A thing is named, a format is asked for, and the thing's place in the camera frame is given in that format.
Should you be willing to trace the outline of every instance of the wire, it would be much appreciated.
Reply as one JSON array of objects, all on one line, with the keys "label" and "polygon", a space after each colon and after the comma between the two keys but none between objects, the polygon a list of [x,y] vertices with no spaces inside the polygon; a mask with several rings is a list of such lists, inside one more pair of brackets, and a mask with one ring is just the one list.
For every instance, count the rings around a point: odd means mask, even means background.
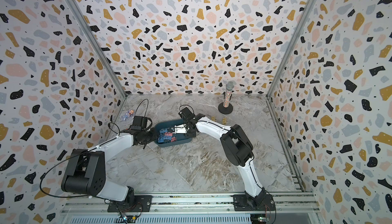
[{"label": "wire", "polygon": [[[116,133],[114,130],[112,130],[112,128],[110,128],[110,125],[109,124],[111,124],[112,122],[110,122],[110,123],[108,123],[107,124],[107,126],[109,127],[109,129],[111,130],[111,131],[113,131],[114,133]],[[117,124],[115,124],[115,123],[113,123],[117,128],[118,128],[118,135],[120,135],[120,128],[117,126]]]},{"label": "wire", "polygon": [[126,221],[128,220],[128,218],[126,216],[123,216],[122,212],[120,211],[120,208],[118,207],[117,203],[115,201],[112,201],[112,203],[115,204],[115,206],[117,207],[118,212],[120,213],[121,219],[123,219],[124,223],[127,223]]},{"label": "wire", "polygon": [[265,206],[265,217],[267,217],[267,208],[268,208],[270,212],[270,217],[268,219],[271,219],[271,209],[266,204],[264,204],[264,206]]},{"label": "wire", "polygon": [[237,206],[237,207],[248,207],[249,206],[249,204],[241,205],[241,204],[236,204],[236,203],[233,203],[233,205]]},{"label": "wire", "polygon": [[139,218],[141,216],[141,213],[143,212],[143,205],[140,202],[138,202],[138,204],[140,204],[141,209],[140,209],[140,214],[136,218]]},{"label": "wire", "polygon": [[190,105],[181,105],[181,106],[179,106],[179,110],[180,111],[181,111],[181,107],[183,107],[183,106],[189,106],[192,109],[192,113],[195,114],[195,111],[193,110],[193,108]]},{"label": "wire", "polygon": [[133,210],[137,204],[139,204],[139,202],[135,203],[135,205],[130,207],[129,209],[125,209],[124,212],[129,212],[129,211]]},{"label": "wire", "polygon": [[[108,140],[108,141],[106,141],[106,142],[104,142],[104,143],[102,143],[102,144],[100,144],[99,146],[102,146],[103,144],[108,143],[108,142],[110,142],[110,141],[112,141],[112,140],[114,140],[114,138],[111,139],[111,140]],[[54,169],[57,165],[59,165],[59,164],[61,164],[61,163],[64,163],[65,161],[70,160],[71,158],[79,157],[79,156],[81,156],[81,155],[83,155],[83,154],[86,154],[86,153],[88,153],[88,152],[90,152],[90,151],[93,151],[93,150],[96,150],[96,147],[94,147],[94,148],[92,148],[92,149],[90,149],[90,150],[88,150],[88,151],[85,151],[85,152],[83,152],[83,153],[80,153],[80,154],[78,154],[78,155],[75,155],[75,156],[69,157],[69,158],[67,158],[67,159],[64,159],[64,160],[61,161],[60,163],[57,163],[57,164],[55,164],[55,166],[53,166],[52,168],[50,168],[46,173],[44,173],[44,174],[41,176],[41,181],[40,181],[40,190],[41,190],[41,192],[45,193],[45,194],[48,195],[48,196],[55,197],[55,198],[77,198],[77,197],[87,197],[87,196],[90,196],[90,195],[77,195],[77,196],[62,197],[62,196],[52,195],[52,194],[49,194],[49,193],[45,192],[45,191],[42,189],[42,182],[43,182],[44,178],[46,177],[46,175],[47,175],[52,169]]]},{"label": "wire", "polygon": [[76,168],[81,165],[82,163],[84,163],[87,160],[87,158],[84,158],[83,160],[81,160],[78,164],[76,164]]},{"label": "wire", "polygon": [[148,109],[148,99],[144,99],[144,100],[142,100],[141,101],[141,103],[138,105],[138,107],[136,108],[136,111],[135,111],[135,113],[134,113],[134,115],[136,115],[136,112],[138,111],[138,108],[140,107],[140,105],[143,103],[143,101],[147,101],[147,107],[146,107],[146,111],[144,112],[144,116],[146,116],[146,113],[147,113],[147,109]]},{"label": "wire", "polygon": [[258,187],[260,187],[259,184],[257,184],[256,177],[254,177],[254,174],[253,174],[253,171],[252,171],[251,162],[252,162],[253,160],[254,160],[254,155],[253,155],[253,158],[249,161],[249,168],[251,169],[251,173],[252,173],[252,176],[253,176],[254,181],[256,182],[256,185],[257,185]]},{"label": "wire", "polygon": [[274,224],[274,222],[276,221],[276,203],[275,203],[275,201],[274,201],[274,207],[275,207],[275,219],[274,219],[274,221],[271,223],[271,224]]}]

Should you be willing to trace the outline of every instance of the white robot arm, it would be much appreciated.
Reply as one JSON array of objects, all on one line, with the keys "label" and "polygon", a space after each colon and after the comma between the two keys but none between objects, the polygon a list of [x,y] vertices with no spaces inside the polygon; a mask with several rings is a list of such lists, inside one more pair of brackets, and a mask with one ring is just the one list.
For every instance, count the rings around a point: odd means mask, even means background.
[{"label": "white robot arm", "polygon": [[[266,193],[253,165],[252,143],[242,128],[239,125],[230,127],[216,123],[202,114],[195,116],[188,108],[182,109],[179,115],[186,124],[189,137],[195,137],[198,131],[221,141],[226,157],[237,166],[241,174],[249,206],[256,209]],[[110,181],[106,177],[105,163],[134,144],[145,145],[146,136],[145,131],[123,130],[114,138],[96,146],[95,149],[74,150],[64,173],[61,189],[64,192],[96,196],[132,206],[133,188]]]}]

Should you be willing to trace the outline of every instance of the patterned wall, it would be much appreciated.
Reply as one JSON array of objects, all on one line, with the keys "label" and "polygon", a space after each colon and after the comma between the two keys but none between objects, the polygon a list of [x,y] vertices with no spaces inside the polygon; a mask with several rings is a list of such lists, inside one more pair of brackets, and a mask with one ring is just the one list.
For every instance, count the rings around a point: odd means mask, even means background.
[{"label": "patterned wall", "polygon": [[127,93],[265,93],[307,0],[76,0]]},{"label": "patterned wall", "polygon": [[[65,200],[40,177],[102,141],[122,99],[64,0],[4,0],[0,17],[0,222],[53,223]],[[65,165],[46,192],[65,195]]]},{"label": "patterned wall", "polygon": [[392,223],[392,0],[317,0],[272,100],[327,223]]}]

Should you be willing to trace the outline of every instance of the blue tray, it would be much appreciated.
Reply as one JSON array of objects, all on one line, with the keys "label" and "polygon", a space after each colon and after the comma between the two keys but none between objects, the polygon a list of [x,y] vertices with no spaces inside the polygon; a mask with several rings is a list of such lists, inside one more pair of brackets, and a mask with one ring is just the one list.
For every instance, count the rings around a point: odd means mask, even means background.
[{"label": "blue tray", "polygon": [[[177,119],[177,120],[172,120],[172,121],[166,121],[166,122],[161,122],[157,123],[155,125],[155,132],[159,136],[159,130],[161,129],[167,129],[167,128],[172,128],[176,125],[181,125],[184,124],[184,121],[182,119]],[[179,144],[184,144],[184,143],[189,143],[192,141],[192,138],[186,138],[184,134],[176,134],[176,141],[175,142],[164,142],[164,143],[159,143],[158,139],[154,140],[155,144],[157,144],[161,148],[169,147],[169,146],[175,146]]]}]

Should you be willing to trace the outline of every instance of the metal vent grill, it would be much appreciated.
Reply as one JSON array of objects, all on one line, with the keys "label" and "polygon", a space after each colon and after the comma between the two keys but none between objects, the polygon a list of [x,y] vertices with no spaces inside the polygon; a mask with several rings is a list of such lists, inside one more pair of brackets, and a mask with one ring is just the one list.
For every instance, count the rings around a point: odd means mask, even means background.
[{"label": "metal vent grill", "polygon": [[121,223],[122,219],[116,215],[103,215],[94,217],[93,215],[76,215],[72,216],[70,224],[113,224]]},{"label": "metal vent grill", "polygon": [[250,224],[250,214],[215,214],[215,215],[145,215],[136,220],[136,223],[159,224]]},{"label": "metal vent grill", "polygon": [[[72,216],[70,224],[114,224],[123,223],[116,215],[91,215]],[[215,214],[215,215],[145,215],[139,217],[135,223],[159,224],[251,224],[250,214]]]}]

